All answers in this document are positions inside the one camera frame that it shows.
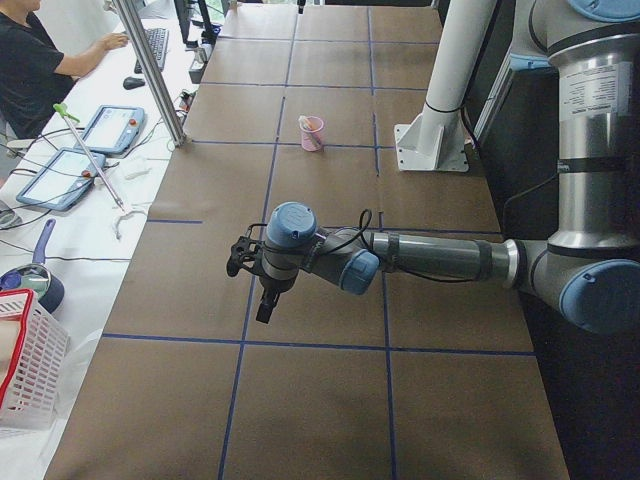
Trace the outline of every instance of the red trim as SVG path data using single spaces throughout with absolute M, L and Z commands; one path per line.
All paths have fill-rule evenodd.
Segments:
M 24 345 L 24 337 L 27 333 L 27 315 L 26 313 L 31 308 L 31 303 L 33 302 L 33 290 L 29 289 L 20 289 L 20 290 L 9 290 L 6 292 L 0 292 L 0 297 L 8 297 L 10 295 L 17 294 L 27 294 L 27 299 L 24 304 L 24 309 L 22 311 L 22 316 L 20 317 L 20 332 L 18 333 L 18 338 L 16 339 L 16 346 L 13 349 L 13 355 L 11 356 L 11 362 L 9 363 L 9 370 L 7 370 L 7 376 L 5 377 L 2 385 L 0 385 L 0 406 L 2 406 L 2 402 L 4 401 L 4 395 L 7 392 L 7 387 L 9 386 L 9 382 L 13 379 L 14 374 L 16 373 L 16 368 L 18 367 L 18 360 L 20 359 L 20 353 L 22 352 L 22 346 Z

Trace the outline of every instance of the white table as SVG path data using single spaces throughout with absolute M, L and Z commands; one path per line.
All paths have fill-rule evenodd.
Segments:
M 193 54 L 185 52 L 177 22 L 145 20 L 146 28 L 164 27 L 170 30 L 169 47 L 163 77 L 171 98 L 176 99 L 185 89 L 195 90 L 188 69 Z M 137 141 L 144 139 L 160 120 L 148 86 L 125 90 L 122 81 L 133 75 L 135 54 L 131 45 L 110 52 L 99 67 L 78 81 L 65 100 L 69 113 L 86 125 L 100 105 L 126 105 L 145 109 L 146 123 Z M 65 128 L 64 121 L 54 116 L 45 128 L 53 132 Z M 55 134 L 48 137 L 56 147 L 72 146 L 71 134 Z M 108 170 L 108 178 L 116 191 L 130 204 L 145 210 L 153 202 L 171 157 L 173 143 L 163 124 L 155 128 L 151 140 L 121 160 L 131 162 L 141 157 L 149 168 L 148 173 L 127 180 L 119 168 Z M 55 153 L 46 141 L 39 141 L 28 151 L 18 167 L 39 170 L 34 164 L 44 164 Z M 115 163 L 117 159 L 108 159 Z M 29 176 L 11 175 L 0 189 L 0 199 L 9 206 L 19 206 L 16 194 L 29 181 Z M 63 261 L 48 259 L 46 266 L 65 286 L 65 297 L 54 312 L 54 317 L 69 332 L 71 340 L 64 365 L 57 407 L 56 420 L 49 430 L 29 432 L 11 437 L 0 437 L 0 470 L 3 480 L 43 478 L 64 431 L 69 413 L 78 394 L 98 339 L 126 273 L 128 259 L 135 250 L 146 217 L 135 214 L 120 223 L 121 240 L 117 240 L 112 223 L 119 209 L 99 180 L 89 193 L 68 212 L 51 214 L 30 225 L 0 232 L 0 240 L 33 250 L 47 218 L 55 218 L 56 226 L 47 245 L 47 257 L 90 257 L 102 260 Z M 24 222 L 36 219 L 46 210 L 18 208 Z M 31 262 L 31 254 L 6 244 L 0 246 L 0 272 Z

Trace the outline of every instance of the pink cup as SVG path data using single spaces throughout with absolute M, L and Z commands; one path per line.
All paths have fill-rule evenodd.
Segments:
M 320 117 L 300 117 L 300 145 L 307 152 L 324 147 L 324 121 Z

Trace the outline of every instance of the person's hand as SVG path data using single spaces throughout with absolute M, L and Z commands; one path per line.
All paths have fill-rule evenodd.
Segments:
M 98 43 L 105 50 L 115 50 L 116 48 L 122 48 L 129 43 L 129 37 L 124 33 L 108 33 Z

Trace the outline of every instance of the brown tile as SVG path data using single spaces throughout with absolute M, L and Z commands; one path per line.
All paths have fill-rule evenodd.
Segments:
M 357 226 L 367 208 L 376 226 L 377 184 L 372 148 L 325 147 L 310 153 L 279 146 L 267 218 L 281 203 L 297 201 L 311 207 L 321 226 Z
M 371 37 L 375 42 L 438 42 L 442 25 L 431 7 L 371 9 Z
M 393 353 L 398 478 L 568 479 L 536 359 Z
M 395 126 L 410 124 L 424 107 L 426 90 L 376 90 L 374 112 L 378 145 L 395 147 Z
M 296 40 L 369 41 L 367 9 L 307 5 L 298 17 Z
M 499 282 L 437 283 L 387 275 L 390 344 L 404 348 L 531 351 L 518 294 Z
M 255 321 L 262 295 L 256 286 L 247 338 L 272 342 L 384 347 L 382 282 L 378 276 L 364 295 L 353 295 L 301 271 L 294 287 L 280 296 L 268 325 Z
M 202 81 L 284 84 L 287 80 L 291 42 L 221 38 Z
M 327 144 L 374 145 L 373 100 L 369 89 L 287 88 L 281 142 L 300 142 L 300 115 L 314 115 L 324 120 L 323 136 Z
M 47 480 L 215 477 L 238 348 L 103 338 Z
M 395 149 L 379 151 L 385 228 L 498 232 L 500 227 L 481 166 L 466 173 L 398 169 Z
M 244 230 L 147 223 L 105 332 L 240 339 L 251 279 L 226 262 Z
M 284 87 L 200 85 L 185 131 L 218 142 L 275 142 Z
M 385 354 L 245 348 L 226 480 L 391 477 Z
M 187 142 L 171 156 L 149 219 L 201 220 L 239 234 L 262 218 L 273 150 Z
M 375 87 L 428 87 L 437 45 L 374 43 L 372 50 Z
M 227 13 L 223 37 L 291 39 L 298 9 L 295 5 L 262 5 L 238 2 Z
M 296 41 L 290 85 L 370 87 L 369 45 L 354 42 Z

